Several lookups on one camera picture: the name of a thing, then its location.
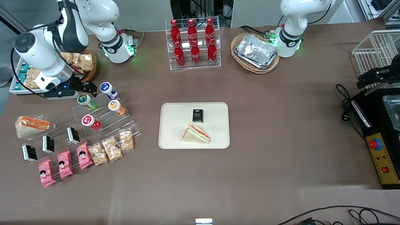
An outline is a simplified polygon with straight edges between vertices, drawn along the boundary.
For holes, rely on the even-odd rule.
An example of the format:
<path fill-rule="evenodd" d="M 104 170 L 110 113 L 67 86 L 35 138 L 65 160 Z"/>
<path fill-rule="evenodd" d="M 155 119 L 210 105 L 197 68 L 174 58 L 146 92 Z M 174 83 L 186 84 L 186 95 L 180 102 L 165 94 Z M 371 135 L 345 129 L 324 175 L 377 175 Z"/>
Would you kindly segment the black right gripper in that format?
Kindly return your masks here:
<path fill-rule="evenodd" d="M 60 84 L 59 93 L 68 93 L 77 91 L 80 93 L 88 93 L 93 97 L 97 97 L 97 86 L 92 82 L 83 83 L 79 78 L 71 76 L 67 81 Z"/>

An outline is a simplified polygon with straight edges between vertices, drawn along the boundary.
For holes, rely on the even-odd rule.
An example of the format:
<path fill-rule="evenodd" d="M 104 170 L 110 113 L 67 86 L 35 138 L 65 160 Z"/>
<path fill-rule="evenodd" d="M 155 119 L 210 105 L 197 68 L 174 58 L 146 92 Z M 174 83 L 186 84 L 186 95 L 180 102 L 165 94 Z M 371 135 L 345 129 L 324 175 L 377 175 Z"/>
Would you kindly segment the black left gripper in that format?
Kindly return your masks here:
<path fill-rule="evenodd" d="M 392 63 L 389 66 L 375 69 L 374 72 L 366 72 L 358 77 L 358 89 L 372 89 L 380 83 L 399 83 L 400 63 Z"/>

